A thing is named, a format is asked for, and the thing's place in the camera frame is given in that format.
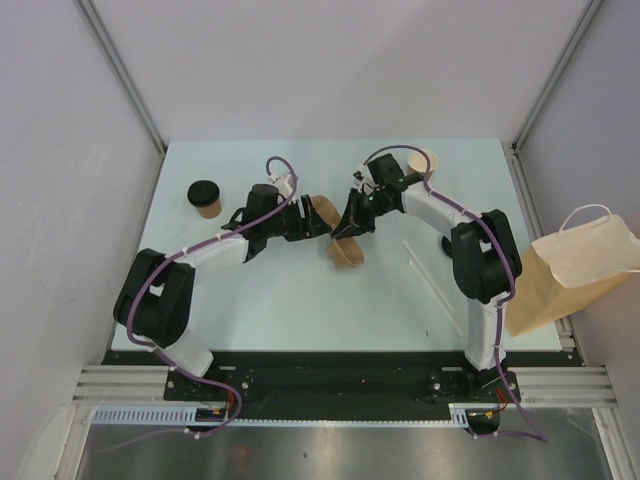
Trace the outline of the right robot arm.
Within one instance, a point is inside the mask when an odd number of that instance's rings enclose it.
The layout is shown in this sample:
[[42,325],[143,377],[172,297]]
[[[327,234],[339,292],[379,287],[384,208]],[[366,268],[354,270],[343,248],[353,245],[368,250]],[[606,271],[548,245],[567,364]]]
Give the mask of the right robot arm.
[[332,237],[372,233],[376,219],[394,211],[441,233],[450,244],[456,285],[468,299],[464,353],[473,369],[461,376],[462,391],[473,401],[484,401],[496,391],[497,379],[508,386],[504,323],[522,263],[505,213],[474,213],[432,188],[426,177],[405,173],[385,149],[367,158],[353,177],[355,186]]

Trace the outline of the brown paper bag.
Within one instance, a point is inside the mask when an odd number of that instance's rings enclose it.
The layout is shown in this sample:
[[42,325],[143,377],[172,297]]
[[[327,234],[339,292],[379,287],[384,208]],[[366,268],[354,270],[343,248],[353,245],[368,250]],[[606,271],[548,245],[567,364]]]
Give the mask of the brown paper bag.
[[521,255],[522,274],[506,309],[516,337],[577,313],[639,272],[639,239],[625,221],[605,214],[538,238]]

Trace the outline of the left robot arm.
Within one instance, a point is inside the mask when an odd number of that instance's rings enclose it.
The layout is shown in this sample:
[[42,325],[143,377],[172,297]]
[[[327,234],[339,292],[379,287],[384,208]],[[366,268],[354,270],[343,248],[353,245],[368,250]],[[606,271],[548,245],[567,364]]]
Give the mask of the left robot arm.
[[116,300],[114,319],[134,341],[188,372],[185,385],[191,393],[210,399],[220,390],[221,376],[211,369],[211,351],[188,327],[195,286],[252,260],[271,238],[296,242],[330,232],[310,196],[285,198],[274,185],[256,184],[246,205],[213,238],[172,256],[140,251]]

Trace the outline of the brown paper cup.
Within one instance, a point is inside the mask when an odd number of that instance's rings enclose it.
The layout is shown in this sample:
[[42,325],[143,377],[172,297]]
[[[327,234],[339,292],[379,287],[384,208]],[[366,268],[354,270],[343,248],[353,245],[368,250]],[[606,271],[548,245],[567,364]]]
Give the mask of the brown paper cup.
[[407,173],[420,174],[430,180],[439,165],[438,155],[431,150],[425,151],[427,158],[421,153],[411,150],[407,156]]
[[196,209],[205,219],[213,219],[220,215],[222,204],[218,190],[203,191],[197,198]]

